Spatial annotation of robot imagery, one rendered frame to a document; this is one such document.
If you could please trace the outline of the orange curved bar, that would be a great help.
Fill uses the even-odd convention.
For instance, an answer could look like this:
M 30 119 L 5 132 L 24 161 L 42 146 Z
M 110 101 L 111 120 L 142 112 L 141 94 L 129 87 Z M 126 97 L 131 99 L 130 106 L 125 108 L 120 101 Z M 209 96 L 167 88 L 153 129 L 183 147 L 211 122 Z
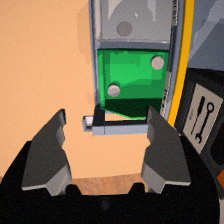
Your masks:
M 172 127 L 174 126 L 174 122 L 176 119 L 187 68 L 191 33 L 192 33 L 193 11 L 194 11 L 194 0 L 184 0 L 179 59 L 178 59 L 174 90 L 167 119 L 167 122 L 169 122 L 172 125 Z

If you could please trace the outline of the green bin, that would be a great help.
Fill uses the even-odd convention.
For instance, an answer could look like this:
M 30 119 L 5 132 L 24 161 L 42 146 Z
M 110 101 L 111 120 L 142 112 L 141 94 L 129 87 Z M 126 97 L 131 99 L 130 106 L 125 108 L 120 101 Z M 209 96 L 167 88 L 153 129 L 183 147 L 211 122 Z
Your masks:
M 168 54 L 169 50 L 163 49 L 97 49 L 100 109 L 129 119 L 146 119 L 151 105 L 160 114 Z M 164 59 L 160 70 L 150 65 L 154 56 Z M 110 84 L 120 87 L 118 96 L 108 94 Z

